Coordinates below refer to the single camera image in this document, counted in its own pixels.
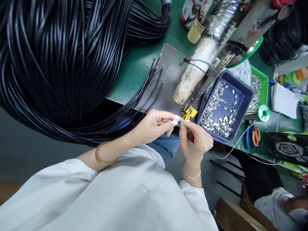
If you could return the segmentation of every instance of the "gold bangle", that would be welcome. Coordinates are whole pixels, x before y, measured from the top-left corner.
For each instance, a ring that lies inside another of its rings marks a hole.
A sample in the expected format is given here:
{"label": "gold bangle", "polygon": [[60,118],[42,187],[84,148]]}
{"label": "gold bangle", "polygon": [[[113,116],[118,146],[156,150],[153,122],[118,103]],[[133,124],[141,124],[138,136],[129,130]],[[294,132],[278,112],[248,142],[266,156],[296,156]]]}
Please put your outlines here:
{"label": "gold bangle", "polygon": [[102,161],[102,159],[99,157],[99,155],[98,155],[98,150],[99,150],[99,148],[100,148],[103,144],[108,143],[108,142],[109,142],[109,141],[106,141],[106,142],[101,143],[101,144],[98,145],[97,148],[95,149],[95,159],[96,159],[96,161],[97,161],[98,163],[100,163],[100,164],[104,164],[104,165],[107,165],[107,166],[114,164],[114,163],[118,160],[118,158],[117,158],[116,160],[112,161],[111,163],[107,163],[107,162]]}

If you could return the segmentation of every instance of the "orange-handled pliers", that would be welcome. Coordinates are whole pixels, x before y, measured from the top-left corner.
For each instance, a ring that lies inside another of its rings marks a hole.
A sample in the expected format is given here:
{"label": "orange-handled pliers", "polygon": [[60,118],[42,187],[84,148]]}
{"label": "orange-handled pliers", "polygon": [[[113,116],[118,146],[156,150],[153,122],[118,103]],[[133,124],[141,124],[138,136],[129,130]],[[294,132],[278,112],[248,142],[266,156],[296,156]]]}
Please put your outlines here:
{"label": "orange-handled pliers", "polygon": [[247,149],[250,148],[250,140],[252,141],[252,144],[254,146],[259,146],[259,142],[261,141],[260,129],[255,128],[251,120],[247,121],[247,128],[249,129],[246,131],[245,134],[245,147]]}
{"label": "orange-handled pliers", "polygon": [[251,140],[254,146],[259,146],[259,142],[261,140],[261,135],[260,135],[260,129],[255,128],[254,125],[252,125],[252,134],[251,134]]}

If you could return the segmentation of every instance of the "metal plate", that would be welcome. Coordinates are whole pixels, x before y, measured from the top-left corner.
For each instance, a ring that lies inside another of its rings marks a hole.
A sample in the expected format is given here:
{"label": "metal plate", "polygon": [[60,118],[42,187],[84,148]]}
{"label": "metal plate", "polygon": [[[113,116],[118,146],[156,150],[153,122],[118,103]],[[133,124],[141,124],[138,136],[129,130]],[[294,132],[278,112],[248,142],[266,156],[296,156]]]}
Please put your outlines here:
{"label": "metal plate", "polygon": [[[187,67],[187,63],[185,63],[183,66],[180,66],[179,63],[181,63],[186,56],[180,53],[179,51],[177,51],[175,48],[173,48],[167,43],[164,45],[161,53],[162,55],[160,57],[157,69],[160,69],[163,65],[165,65],[166,67],[164,68],[163,73],[161,75],[161,79],[160,79],[161,81],[158,83],[156,90],[154,91],[152,97],[149,99],[147,104],[143,107],[143,110],[147,109],[151,105],[151,103],[155,100],[160,84],[162,80],[164,79],[164,85],[159,94],[159,97],[157,101],[155,102],[155,104],[150,109],[168,111],[176,115],[179,115],[180,110],[183,109],[184,106],[190,102],[190,99],[189,99],[185,105],[180,105],[172,100],[173,93],[178,83],[180,82],[181,77]],[[147,89],[145,90],[139,102],[138,108],[140,108],[144,104],[144,102],[147,100],[147,98],[151,94],[157,79],[158,79],[158,75],[155,76],[152,79],[152,81],[149,83]],[[203,82],[204,82],[204,79],[202,79],[199,82],[195,91],[202,85]],[[199,103],[200,103],[200,100],[192,104],[192,107],[197,110]]]}

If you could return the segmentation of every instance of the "yellow clip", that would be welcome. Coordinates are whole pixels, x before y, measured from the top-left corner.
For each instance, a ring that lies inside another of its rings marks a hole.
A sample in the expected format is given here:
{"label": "yellow clip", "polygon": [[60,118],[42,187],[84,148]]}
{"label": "yellow clip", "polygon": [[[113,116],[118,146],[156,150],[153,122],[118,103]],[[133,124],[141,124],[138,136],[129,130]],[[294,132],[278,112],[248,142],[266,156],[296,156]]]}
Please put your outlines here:
{"label": "yellow clip", "polygon": [[185,115],[183,116],[183,120],[189,120],[190,118],[194,118],[195,115],[198,113],[197,110],[195,110],[192,106],[190,106],[186,112]]}

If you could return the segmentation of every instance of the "hand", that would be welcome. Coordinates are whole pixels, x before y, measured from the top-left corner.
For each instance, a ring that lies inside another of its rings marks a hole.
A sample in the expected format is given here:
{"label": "hand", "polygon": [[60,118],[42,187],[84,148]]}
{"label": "hand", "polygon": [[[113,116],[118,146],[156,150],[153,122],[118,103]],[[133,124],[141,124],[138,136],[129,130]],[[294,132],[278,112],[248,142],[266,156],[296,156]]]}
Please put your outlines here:
{"label": "hand", "polygon": [[150,110],[140,123],[129,134],[136,145],[151,143],[159,136],[167,132],[167,136],[173,131],[175,115],[166,111]]}
{"label": "hand", "polygon": [[180,144],[187,161],[201,162],[203,154],[213,147],[213,139],[201,126],[182,122]]}

